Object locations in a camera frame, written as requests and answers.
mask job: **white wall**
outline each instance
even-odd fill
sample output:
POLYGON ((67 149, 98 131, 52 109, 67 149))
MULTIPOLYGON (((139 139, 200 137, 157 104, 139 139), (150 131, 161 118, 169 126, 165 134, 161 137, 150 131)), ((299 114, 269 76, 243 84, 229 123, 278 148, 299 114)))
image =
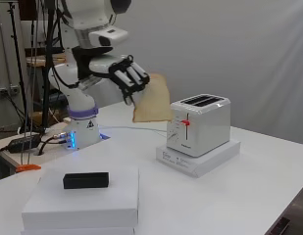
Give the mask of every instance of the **white wall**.
POLYGON ((229 97, 232 125, 303 143, 303 0, 133 0, 116 25, 173 101, 229 97))

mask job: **floor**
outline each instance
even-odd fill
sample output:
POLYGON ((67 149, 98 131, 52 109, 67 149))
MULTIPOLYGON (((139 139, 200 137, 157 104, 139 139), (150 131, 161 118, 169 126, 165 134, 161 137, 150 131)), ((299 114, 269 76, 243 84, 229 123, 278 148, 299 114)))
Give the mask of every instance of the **floor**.
POLYGON ((303 190, 284 217, 290 219, 290 225, 283 235, 303 235, 303 190))

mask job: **toaster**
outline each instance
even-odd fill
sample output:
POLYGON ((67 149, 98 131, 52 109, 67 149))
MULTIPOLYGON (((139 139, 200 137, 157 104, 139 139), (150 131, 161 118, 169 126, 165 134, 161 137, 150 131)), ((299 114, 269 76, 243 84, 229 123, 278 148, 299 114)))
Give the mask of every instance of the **toaster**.
POLYGON ((197 95, 171 104, 167 146, 191 157, 199 157, 230 139, 230 100, 197 95))

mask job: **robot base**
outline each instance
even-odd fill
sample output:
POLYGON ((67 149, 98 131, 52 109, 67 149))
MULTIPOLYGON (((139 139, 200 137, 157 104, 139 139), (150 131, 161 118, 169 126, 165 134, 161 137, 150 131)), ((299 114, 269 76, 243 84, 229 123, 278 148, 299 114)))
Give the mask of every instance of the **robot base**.
POLYGON ((101 142, 96 117, 89 119, 72 119, 71 123, 64 128, 69 133, 66 147, 68 149, 82 149, 101 142))

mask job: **blue light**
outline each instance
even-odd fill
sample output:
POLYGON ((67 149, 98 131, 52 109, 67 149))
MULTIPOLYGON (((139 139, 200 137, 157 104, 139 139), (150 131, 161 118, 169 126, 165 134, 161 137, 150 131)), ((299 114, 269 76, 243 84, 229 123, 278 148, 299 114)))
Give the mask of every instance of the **blue light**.
POLYGON ((76 147, 75 134, 71 132, 72 149, 76 147))

